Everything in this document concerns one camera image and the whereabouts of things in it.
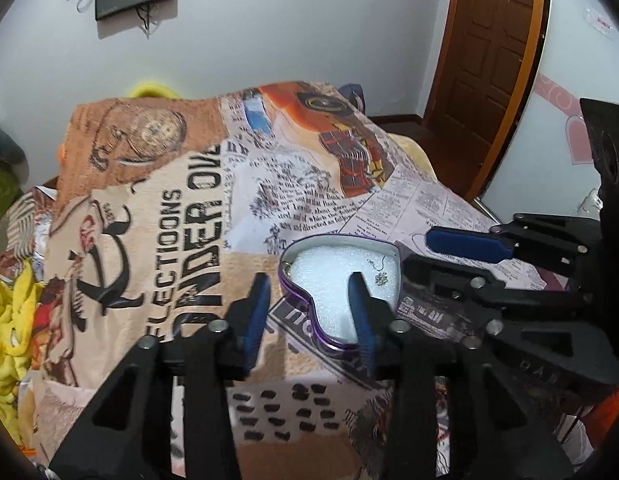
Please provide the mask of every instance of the necklace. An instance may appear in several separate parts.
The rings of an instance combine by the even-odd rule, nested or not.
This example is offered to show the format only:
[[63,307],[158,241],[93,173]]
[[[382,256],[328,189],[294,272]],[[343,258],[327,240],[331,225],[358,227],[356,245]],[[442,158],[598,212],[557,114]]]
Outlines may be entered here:
[[374,270],[378,272],[378,274],[374,276],[374,283],[376,283],[376,285],[378,286],[385,285],[387,283],[387,272],[383,270],[385,268],[385,256],[383,256],[383,259],[381,260],[380,269],[376,268],[376,264],[374,264],[371,259],[368,259],[367,262],[372,266]]

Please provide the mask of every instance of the white foam insert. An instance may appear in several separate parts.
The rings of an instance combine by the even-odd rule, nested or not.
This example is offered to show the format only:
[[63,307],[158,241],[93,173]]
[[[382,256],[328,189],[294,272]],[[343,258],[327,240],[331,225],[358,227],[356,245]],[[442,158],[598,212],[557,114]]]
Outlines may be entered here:
[[[387,283],[376,284],[375,277],[381,271],[368,260],[376,269],[383,267]],[[395,256],[358,247],[323,246],[301,251],[290,267],[292,281],[311,294],[320,327],[330,337],[347,343],[358,342],[347,298],[347,283],[353,272],[362,272],[369,294],[394,309],[400,282]]]

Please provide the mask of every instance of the baseboard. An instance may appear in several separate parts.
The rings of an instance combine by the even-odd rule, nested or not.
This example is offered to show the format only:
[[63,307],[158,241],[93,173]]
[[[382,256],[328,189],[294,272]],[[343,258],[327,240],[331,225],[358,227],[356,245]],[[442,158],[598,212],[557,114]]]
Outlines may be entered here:
[[378,124],[379,126],[383,124],[392,124],[392,123],[421,124],[423,122],[423,118],[416,114],[377,115],[377,116],[369,117],[369,120],[373,122],[374,124]]

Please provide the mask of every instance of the door frame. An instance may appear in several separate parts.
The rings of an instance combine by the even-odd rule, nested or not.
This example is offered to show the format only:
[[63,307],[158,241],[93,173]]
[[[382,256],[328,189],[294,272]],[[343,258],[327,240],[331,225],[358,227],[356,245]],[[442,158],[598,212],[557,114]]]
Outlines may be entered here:
[[[423,114],[423,126],[426,127],[429,126],[429,123],[432,120],[433,107],[436,104],[436,99],[438,97],[441,78],[443,76],[445,62],[447,61],[447,56],[449,53],[449,44],[451,43],[451,34],[456,18],[458,1],[459,0],[449,0],[445,31],[443,32],[443,41],[441,43],[441,53],[439,54],[436,72],[433,77],[432,89],[430,90],[427,106],[425,107],[425,113]],[[513,131],[518,125],[518,117],[523,106],[527,102],[527,98],[531,91],[531,83],[536,77],[536,69],[538,67],[540,51],[542,48],[542,43],[544,43],[545,39],[545,29],[547,27],[546,11],[548,9],[549,0],[533,0],[531,22],[529,24],[529,33],[525,43],[525,52],[523,53],[521,69],[519,70],[518,77],[516,78],[512,96],[510,97],[510,101],[505,109],[505,115],[503,116],[503,121],[498,127],[496,137],[494,137],[478,175],[474,179],[474,182],[470,186],[468,192],[465,194],[464,198],[469,202],[474,200],[487,185],[487,180],[491,177],[493,171],[496,170],[496,163],[500,161],[500,158],[505,153],[505,149],[509,144]]]

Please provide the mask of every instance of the pink wall sticker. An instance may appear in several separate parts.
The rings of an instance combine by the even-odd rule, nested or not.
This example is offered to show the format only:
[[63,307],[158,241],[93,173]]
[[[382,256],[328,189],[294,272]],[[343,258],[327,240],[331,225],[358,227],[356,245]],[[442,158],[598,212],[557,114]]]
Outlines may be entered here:
[[578,98],[540,72],[534,82],[533,91],[567,116],[565,136],[572,155],[572,164],[593,164],[587,127]]

